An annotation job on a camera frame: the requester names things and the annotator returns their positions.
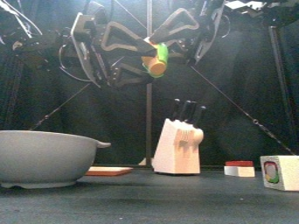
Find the small box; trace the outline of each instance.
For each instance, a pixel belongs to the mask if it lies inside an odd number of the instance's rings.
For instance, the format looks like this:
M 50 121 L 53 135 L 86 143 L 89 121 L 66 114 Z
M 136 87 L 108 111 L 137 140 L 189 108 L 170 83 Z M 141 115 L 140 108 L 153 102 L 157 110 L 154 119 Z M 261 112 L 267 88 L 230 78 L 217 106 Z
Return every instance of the small box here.
M 263 156 L 260 166 L 265 187 L 299 191 L 299 156 Z
M 254 167 L 252 161 L 226 161 L 224 166 L 224 174 L 241 178 L 253 178 Z
M 254 167 L 253 166 L 224 166 L 224 174 L 229 176 L 241 177 L 241 178 L 253 178 Z

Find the knife handle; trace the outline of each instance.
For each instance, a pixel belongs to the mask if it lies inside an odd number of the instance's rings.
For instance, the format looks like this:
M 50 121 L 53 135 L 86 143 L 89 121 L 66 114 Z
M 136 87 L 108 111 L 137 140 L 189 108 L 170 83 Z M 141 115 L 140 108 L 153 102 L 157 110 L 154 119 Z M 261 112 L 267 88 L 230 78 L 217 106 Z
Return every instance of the knife handle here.
M 181 101 L 178 99 L 173 99 L 173 104 L 172 104 L 172 116 L 170 116 L 170 121 L 173 122 L 177 119 L 178 116 L 178 110 L 180 110 L 180 104 Z
M 180 122 L 182 122 L 186 119 L 189 109 L 190 109 L 190 105 L 192 105 L 192 102 L 185 101 L 182 106 L 181 106 L 181 113 L 180 113 L 180 117 L 178 117 Z
M 184 122 L 185 123 L 192 123 L 192 117 L 193 117 L 193 113 L 196 110 L 196 106 L 197 106 L 197 102 L 196 101 L 190 101 L 190 105 L 188 107 L 188 111 L 185 112 L 185 119 Z
M 204 106 L 200 106 L 200 108 L 197 109 L 197 115 L 192 125 L 194 129 L 197 129 L 201 125 L 201 118 L 204 117 L 205 111 L 206 111 L 206 108 Z

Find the gray bowl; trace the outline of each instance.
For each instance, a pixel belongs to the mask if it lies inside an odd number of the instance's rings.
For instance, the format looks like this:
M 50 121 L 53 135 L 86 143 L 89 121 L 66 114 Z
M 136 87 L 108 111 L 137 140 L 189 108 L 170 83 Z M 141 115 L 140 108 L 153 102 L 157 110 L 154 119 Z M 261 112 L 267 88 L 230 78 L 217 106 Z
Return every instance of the gray bowl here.
M 70 186 L 92 166 L 96 149 L 109 143 L 53 132 L 0 131 L 1 187 Z

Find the knife block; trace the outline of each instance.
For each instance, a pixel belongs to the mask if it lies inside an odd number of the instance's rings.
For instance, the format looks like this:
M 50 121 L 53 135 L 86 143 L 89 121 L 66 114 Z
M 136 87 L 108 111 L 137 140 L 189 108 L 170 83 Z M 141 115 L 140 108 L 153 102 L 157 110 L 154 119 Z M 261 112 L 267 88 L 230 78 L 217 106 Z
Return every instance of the knife block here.
M 153 154 L 153 171 L 168 174 L 198 174 L 201 139 L 201 129 L 194 129 L 185 122 L 165 119 Z

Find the cutting board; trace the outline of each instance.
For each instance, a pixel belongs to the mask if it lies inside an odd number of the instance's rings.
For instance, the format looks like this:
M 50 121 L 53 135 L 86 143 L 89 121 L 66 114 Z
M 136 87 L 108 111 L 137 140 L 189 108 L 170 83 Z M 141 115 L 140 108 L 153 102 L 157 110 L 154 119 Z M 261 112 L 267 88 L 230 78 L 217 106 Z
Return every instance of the cutting board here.
M 85 176 L 118 176 L 130 172 L 130 167 L 90 166 Z

